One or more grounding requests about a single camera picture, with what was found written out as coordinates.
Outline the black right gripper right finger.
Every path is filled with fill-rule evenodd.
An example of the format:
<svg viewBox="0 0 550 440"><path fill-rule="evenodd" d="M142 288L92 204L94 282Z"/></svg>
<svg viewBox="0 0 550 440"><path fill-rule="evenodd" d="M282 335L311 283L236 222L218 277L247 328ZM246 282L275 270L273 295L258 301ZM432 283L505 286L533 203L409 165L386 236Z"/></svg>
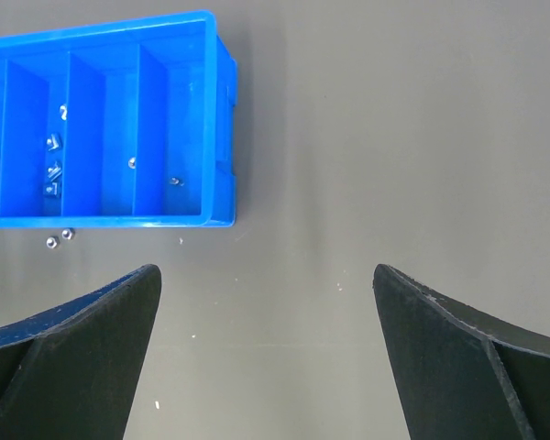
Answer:
<svg viewBox="0 0 550 440"><path fill-rule="evenodd" d="M550 336L379 264L373 291L412 439L550 439Z"/></svg>

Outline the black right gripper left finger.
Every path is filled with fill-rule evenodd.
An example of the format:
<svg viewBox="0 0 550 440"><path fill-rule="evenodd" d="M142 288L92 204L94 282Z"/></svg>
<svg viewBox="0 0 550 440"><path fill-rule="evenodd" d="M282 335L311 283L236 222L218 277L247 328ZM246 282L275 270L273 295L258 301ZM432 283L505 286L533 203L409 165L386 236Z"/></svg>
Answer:
<svg viewBox="0 0 550 440"><path fill-rule="evenodd" d="M0 327L0 439L121 439L159 308L148 264Z"/></svg>

